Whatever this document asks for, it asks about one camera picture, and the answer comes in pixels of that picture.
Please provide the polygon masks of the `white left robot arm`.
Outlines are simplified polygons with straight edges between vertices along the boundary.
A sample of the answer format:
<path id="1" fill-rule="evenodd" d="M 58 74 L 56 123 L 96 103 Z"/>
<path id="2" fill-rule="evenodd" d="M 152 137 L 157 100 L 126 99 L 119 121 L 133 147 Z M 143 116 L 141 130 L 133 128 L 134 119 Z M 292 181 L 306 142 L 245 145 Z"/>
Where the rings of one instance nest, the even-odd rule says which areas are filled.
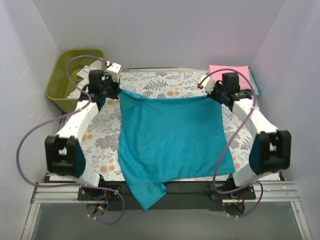
<path id="1" fill-rule="evenodd" d="M 121 69 L 109 67 L 91 70 L 89 83 L 81 89 L 75 114 L 54 136 L 44 141 L 47 169 L 50 173 L 67 176 L 76 183 L 90 186 L 89 194 L 95 200 L 106 196 L 106 187 L 101 184 L 102 176 L 86 166 L 80 141 L 91 121 L 100 112 L 106 99 L 117 99 L 120 93 Z"/>

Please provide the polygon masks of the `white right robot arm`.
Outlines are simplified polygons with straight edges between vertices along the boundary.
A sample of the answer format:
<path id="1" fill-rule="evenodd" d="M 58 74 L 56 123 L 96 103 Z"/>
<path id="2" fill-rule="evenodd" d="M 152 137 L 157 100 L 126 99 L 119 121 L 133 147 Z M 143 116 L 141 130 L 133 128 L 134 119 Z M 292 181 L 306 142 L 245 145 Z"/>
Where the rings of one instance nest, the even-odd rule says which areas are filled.
<path id="1" fill-rule="evenodd" d="M 248 163 L 230 174 L 224 185 L 213 185 L 216 193 L 237 199 L 259 178 L 290 167 L 292 135 L 266 119 L 254 91 L 241 91 L 239 77 L 242 73 L 231 68 L 223 68 L 221 72 L 221 80 L 213 80 L 209 73 L 197 86 L 205 90 L 208 98 L 228 107 L 242 121 L 240 128 L 246 127 L 253 138 Z"/>

